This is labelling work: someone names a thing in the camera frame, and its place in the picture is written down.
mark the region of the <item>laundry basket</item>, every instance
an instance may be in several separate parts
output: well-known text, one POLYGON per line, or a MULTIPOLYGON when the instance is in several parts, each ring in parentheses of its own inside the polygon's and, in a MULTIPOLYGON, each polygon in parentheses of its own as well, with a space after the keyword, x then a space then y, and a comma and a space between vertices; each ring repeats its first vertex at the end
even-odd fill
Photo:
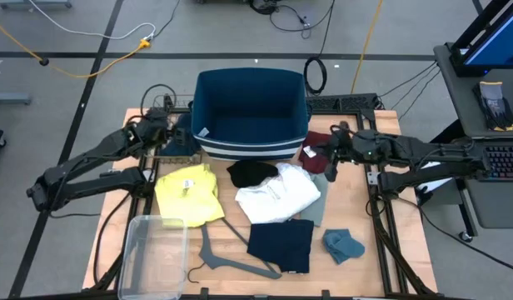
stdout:
POLYGON ((212 158, 292 158, 308 132, 303 76, 270 68, 199 74, 192 134, 212 158))

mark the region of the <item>keyboard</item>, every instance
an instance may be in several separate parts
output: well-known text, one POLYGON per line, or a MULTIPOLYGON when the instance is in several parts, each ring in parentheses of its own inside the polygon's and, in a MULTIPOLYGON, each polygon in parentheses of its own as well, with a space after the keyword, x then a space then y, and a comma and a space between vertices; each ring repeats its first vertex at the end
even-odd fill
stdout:
POLYGON ((513 146, 486 146, 491 174, 486 180, 513 181, 513 146))
POLYGON ((359 109, 381 109, 375 93, 307 97, 306 102, 317 112, 345 113, 359 109))

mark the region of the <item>clothing tag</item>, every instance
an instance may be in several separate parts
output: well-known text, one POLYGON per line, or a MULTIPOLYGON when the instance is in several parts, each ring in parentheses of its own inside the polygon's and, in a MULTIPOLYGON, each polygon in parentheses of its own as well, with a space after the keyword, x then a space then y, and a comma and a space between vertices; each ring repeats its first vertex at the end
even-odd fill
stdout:
POLYGON ((203 129, 201 129, 201 131, 197 135, 200 137, 205 137, 208 133, 210 133, 210 132, 208 131, 208 129, 206 127, 204 127, 203 129))
POLYGON ((187 179, 182 182, 182 188, 191 188, 193 187, 193 180, 187 179))
POLYGON ((316 152, 313 152, 312 149, 310 149, 310 146, 306 146, 303 148, 303 151, 308 155, 309 158, 313 158, 317 155, 316 152))

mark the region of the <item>desk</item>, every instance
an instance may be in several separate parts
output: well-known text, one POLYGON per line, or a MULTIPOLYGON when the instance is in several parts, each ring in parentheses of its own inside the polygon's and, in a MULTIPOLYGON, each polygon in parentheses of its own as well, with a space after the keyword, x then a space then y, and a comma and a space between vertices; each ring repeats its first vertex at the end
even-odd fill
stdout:
MULTIPOLYGON (((136 109, 127 110, 127 117, 137 114, 136 109)), ((348 121, 351 129, 356 130, 356 120, 352 116, 312 116, 310 129, 320 133, 328 133, 332 124, 348 121)), ((396 112, 376 111, 378 130, 385 133, 399 133, 396 112)), ((227 167, 231 162, 216 161, 203 155, 202 161, 210 163, 212 171, 217 175, 220 202, 227 220, 245 238, 249 238, 250 223, 240 209, 234 196, 237 189, 232 185, 227 167)), ((136 159, 128 158, 114 163, 114 168, 128 168, 138 164, 136 159)), ((166 174, 180 166, 161 164, 159 173, 166 174)), ((362 166, 343 163, 339 166, 336 182, 330 184, 326 200, 326 211, 321 227, 315 228, 311 244, 311 271, 309 274, 282 274, 277 280, 260 277, 231 267, 220 267, 211 270, 208 266, 192 272, 192 280, 200 283, 185 283, 184 293, 198 294, 201 287, 210 289, 210 294, 220 295, 255 295, 267 294, 276 296, 321 296, 321 290, 328 289, 332 296, 384 296, 381 270, 376 250, 376 237, 371 217, 366 215, 365 204, 367 190, 365 171, 362 166), (322 245, 321 238, 326 228, 349 228, 351 235, 366 247, 365 254, 357 259, 350 259, 337 266, 322 245)), ((125 195, 124 191, 107 193, 102 207, 99 227, 105 217, 125 195)), ((402 197, 415 201, 413 189, 405 190, 402 197)), ((122 249, 129 202, 112 217, 102 236, 102 247, 99 253, 99 273, 102 275, 110 267, 122 249)), ((432 272, 431 259, 426 246, 421 218, 416 208, 403 202, 393 203, 396 228, 399 235, 401 252, 417 275, 426 286, 436 290, 436 282, 432 272)), ((152 214, 158 214, 156 200, 152 214)), ((208 223, 213 252, 221 257, 237 260, 262 267, 263 264, 246 253, 247 247, 232 233, 221 220, 208 223)), ((201 249, 202 235, 199 228, 189 229, 188 268, 202 263, 198 257, 201 249)), ((91 287, 93 253, 87 267, 83 286, 91 287)), ((398 291, 395 266, 391 259, 392 290, 398 291)))
MULTIPOLYGON (((458 119, 431 142, 450 143, 452 139, 467 136, 482 146, 512 145, 513 131, 495 132, 487 129, 484 115, 471 89, 481 80, 502 81, 503 95, 513 113, 513 70, 491 70, 484 77, 457 77, 449 61, 451 53, 447 46, 435 47, 434 53, 458 119)), ((470 212, 470 200, 482 227, 513 228, 513 182, 465 180, 457 185, 462 196, 462 217, 466 231, 471 236, 476 235, 476 225, 470 212)))

